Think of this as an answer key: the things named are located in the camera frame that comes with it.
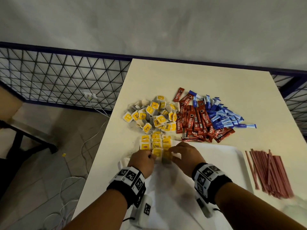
hand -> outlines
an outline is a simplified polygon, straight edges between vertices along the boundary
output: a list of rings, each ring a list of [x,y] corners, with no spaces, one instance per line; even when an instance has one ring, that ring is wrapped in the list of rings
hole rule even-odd
[[[140,170],[146,179],[154,170],[154,161],[156,158],[156,155],[152,155],[150,150],[139,150],[132,154],[128,166]]]
[[[206,162],[199,151],[186,142],[180,142],[176,146],[170,147],[169,151],[181,154],[181,159],[173,156],[172,161],[190,178],[195,167],[199,163]]]

bundle of red straws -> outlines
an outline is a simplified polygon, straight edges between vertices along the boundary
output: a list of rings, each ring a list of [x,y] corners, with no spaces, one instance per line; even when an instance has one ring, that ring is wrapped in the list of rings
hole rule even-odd
[[[265,151],[251,149],[250,154],[254,162],[254,166],[252,166],[248,152],[245,151],[245,153],[256,189],[259,189],[256,175],[258,174],[263,192],[276,198],[291,198],[294,196],[280,156],[273,156],[270,150],[269,153],[266,153]]]

white cable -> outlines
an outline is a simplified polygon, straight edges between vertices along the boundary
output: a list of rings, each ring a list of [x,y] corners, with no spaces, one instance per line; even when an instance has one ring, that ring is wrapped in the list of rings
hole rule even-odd
[[[107,118],[110,118],[110,117],[107,115],[107,113],[104,111],[104,109],[101,109],[101,110],[104,112],[104,113],[102,113],[102,112],[100,112],[99,110],[97,110],[97,109],[92,105],[91,100],[90,100],[90,101],[86,100],[86,101],[92,106],[92,108],[94,108],[94,109],[95,109],[96,111],[98,111],[100,114],[106,116]],[[102,124],[102,126],[101,126],[100,129],[99,129],[99,131],[98,131],[95,135],[93,135],[91,138],[89,138],[88,140],[86,140],[86,141],[82,144],[82,146],[81,146],[80,152],[81,152],[81,156],[82,156],[82,158],[83,158],[83,160],[84,160],[84,165],[85,165],[85,170],[86,170],[86,176],[88,176],[88,170],[87,170],[87,161],[86,161],[86,158],[85,158],[85,156],[84,156],[83,153],[82,153],[83,146],[85,145],[86,142],[88,142],[89,140],[93,139],[95,136],[97,136],[97,135],[99,134],[99,132],[101,131],[102,127],[104,126],[104,124],[105,124],[106,122],[107,122],[107,121],[105,121],[105,122]],[[46,228],[44,227],[44,225],[45,225],[45,221],[47,220],[48,217],[50,217],[50,216],[52,216],[52,215],[60,215],[60,216],[62,216],[61,211],[62,211],[62,209],[63,209],[68,203],[73,202],[73,201],[79,201],[79,199],[74,199],[74,200],[70,200],[70,201],[68,201],[66,204],[64,204],[64,199],[63,199],[62,196],[61,196],[61,193],[62,193],[62,186],[63,186],[63,182],[66,181],[66,180],[69,179],[69,178],[80,178],[80,179],[84,179],[84,180],[86,181],[86,178],[84,178],[84,177],[76,177],[76,176],[71,176],[71,177],[65,178],[65,179],[62,181],[61,187],[60,187],[60,190],[59,190],[59,196],[60,196],[61,203],[62,203],[62,206],[63,206],[63,207],[60,209],[59,213],[58,213],[58,212],[51,213],[50,215],[48,215],[48,216],[44,219],[42,229],[44,229],[44,230],[46,229]],[[59,223],[58,226],[56,227],[56,230],[58,230],[58,228],[59,228],[59,226],[62,224],[63,220],[64,220],[65,222],[64,222],[62,228],[64,228],[64,227],[66,226],[66,224],[67,224],[66,221],[67,221],[68,217],[71,215],[71,213],[72,213],[74,210],[75,210],[75,208],[72,209],[72,210],[68,213],[68,215],[67,215],[66,217],[65,217],[65,216],[62,217],[60,223]]]

floor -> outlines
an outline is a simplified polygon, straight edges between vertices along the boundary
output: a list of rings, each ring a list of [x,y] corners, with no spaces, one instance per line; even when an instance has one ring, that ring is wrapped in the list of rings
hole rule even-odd
[[[56,229],[63,217],[67,222],[70,220],[77,201],[71,201],[64,209],[61,208],[68,201],[80,197],[85,179],[69,178],[63,183],[63,204],[59,196],[61,183],[71,176],[86,178],[81,146],[99,131],[108,118],[95,112],[24,104],[14,119],[55,136],[59,151],[51,154],[46,149],[23,163],[0,200],[0,230]],[[106,126],[107,123],[83,147],[88,171]],[[48,217],[43,226],[48,215],[60,210],[61,215]]]

person's left hand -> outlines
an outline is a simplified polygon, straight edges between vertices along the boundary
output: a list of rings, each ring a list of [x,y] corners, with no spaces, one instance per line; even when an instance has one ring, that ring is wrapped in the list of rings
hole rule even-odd
[[[152,155],[150,150],[139,150],[132,154],[128,166],[140,170],[146,179],[154,170],[154,161],[156,158],[156,155]]]

